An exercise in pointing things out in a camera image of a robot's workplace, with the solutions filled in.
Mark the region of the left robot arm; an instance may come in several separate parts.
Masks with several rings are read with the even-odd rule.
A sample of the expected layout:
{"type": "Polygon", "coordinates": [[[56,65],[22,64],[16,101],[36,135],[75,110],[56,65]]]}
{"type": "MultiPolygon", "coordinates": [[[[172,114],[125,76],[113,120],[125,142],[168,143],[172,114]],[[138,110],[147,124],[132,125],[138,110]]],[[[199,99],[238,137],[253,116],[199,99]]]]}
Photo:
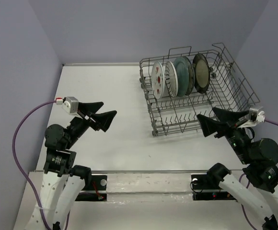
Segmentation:
{"type": "Polygon", "coordinates": [[[82,189],[92,183],[89,167],[75,165],[76,152],[71,147],[91,128],[106,132],[116,110],[98,113],[103,102],[81,103],[75,97],[57,98],[60,105],[73,116],[67,127],[50,125],[45,131],[46,159],[39,197],[27,230],[61,230],[68,225],[70,210],[82,189]]]}

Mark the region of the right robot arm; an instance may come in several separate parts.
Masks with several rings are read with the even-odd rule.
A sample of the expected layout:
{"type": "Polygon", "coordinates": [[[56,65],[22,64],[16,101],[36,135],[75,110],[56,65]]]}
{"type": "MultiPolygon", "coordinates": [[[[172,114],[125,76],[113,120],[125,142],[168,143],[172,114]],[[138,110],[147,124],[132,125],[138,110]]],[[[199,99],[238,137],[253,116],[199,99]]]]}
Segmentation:
{"type": "Polygon", "coordinates": [[[255,106],[246,111],[233,112],[213,107],[212,111],[216,119],[197,115],[203,135],[226,138],[240,162],[246,165],[243,173],[248,182],[264,200],[243,186],[221,163],[216,163],[207,171],[207,184],[231,194],[256,217],[262,229],[278,230],[278,144],[270,138],[253,141],[245,131],[267,121],[263,108],[255,106]]]}

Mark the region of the blue striped white plate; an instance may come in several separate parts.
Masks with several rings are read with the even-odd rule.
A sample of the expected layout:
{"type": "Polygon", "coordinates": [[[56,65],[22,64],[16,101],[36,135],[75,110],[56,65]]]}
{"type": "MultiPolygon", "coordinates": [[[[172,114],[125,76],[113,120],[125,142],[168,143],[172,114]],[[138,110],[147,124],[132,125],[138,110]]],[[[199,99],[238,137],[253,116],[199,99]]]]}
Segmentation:
{"type": "Polygon", "coordinates": [[[167,61],[165,64],[165,80],[169,95],[171,97],[176,97],[178,94],[178,78],[175,67],[171,61],[167,61]]]}

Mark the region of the brown rimmed cream plate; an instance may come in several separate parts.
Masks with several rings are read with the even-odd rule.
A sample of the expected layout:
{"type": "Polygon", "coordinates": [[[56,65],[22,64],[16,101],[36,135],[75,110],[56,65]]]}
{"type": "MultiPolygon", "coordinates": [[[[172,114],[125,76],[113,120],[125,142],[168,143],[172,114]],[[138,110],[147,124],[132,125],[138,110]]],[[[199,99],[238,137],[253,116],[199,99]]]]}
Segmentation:
{"type": "Polygon", "coordinates": [[[195,70],[195,89],[200,94],[205,94],[209,88],[210,70],[205,56],[201,53],[195,55],[193,59],[195,70]]]}

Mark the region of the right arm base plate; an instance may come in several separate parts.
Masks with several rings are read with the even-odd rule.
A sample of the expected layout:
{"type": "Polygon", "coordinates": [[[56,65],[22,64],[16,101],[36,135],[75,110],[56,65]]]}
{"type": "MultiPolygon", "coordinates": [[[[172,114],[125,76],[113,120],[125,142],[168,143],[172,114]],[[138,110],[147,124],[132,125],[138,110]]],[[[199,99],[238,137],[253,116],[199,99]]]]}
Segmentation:
{"type": "Polygon", "coordinates": [[[191,175],[190,189],[194,201],[236,201],[227,191],[209,182],[206,174],[191,175]]]}

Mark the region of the blue floral plate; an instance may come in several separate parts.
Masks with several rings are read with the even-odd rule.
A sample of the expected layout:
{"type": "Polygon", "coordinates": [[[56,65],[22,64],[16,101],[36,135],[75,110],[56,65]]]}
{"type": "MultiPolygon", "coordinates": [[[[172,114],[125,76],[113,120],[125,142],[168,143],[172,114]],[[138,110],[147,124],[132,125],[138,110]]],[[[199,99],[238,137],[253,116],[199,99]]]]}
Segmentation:
{"type": "Polygon", "coordinates": [[[186,58],[188,61],[188,74],[189,74],[189,82],[188,82],[188,88],[186,91],[186,95],[190,95],[194,89],[195,86],[195,70],[192,65],[192,62],[189,58],[186,58]]]}

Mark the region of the teal plate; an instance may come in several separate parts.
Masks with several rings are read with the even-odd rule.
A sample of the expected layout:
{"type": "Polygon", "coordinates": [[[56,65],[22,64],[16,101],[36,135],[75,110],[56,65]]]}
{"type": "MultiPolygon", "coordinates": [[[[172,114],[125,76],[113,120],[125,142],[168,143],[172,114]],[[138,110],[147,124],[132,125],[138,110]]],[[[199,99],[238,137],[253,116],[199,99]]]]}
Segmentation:
{"type": "Polygon", "coordinates": [[[177,57],[174,60],[174,67],[178,78],[178,97],[183,97],[186,95],[189,82],[188,74],[188,61],[186,57],[177,57]]]}

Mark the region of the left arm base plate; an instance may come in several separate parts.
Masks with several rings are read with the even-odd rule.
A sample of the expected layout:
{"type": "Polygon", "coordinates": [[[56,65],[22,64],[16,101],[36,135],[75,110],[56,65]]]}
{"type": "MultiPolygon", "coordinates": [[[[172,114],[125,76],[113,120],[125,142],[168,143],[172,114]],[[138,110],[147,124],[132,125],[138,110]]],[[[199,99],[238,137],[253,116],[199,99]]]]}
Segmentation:
{"type": "Polygon", "coordinates": [[[107,175],[93,174],[89,185],[78,194],[77,202],[105,202],[107,200],[107,175]]]}

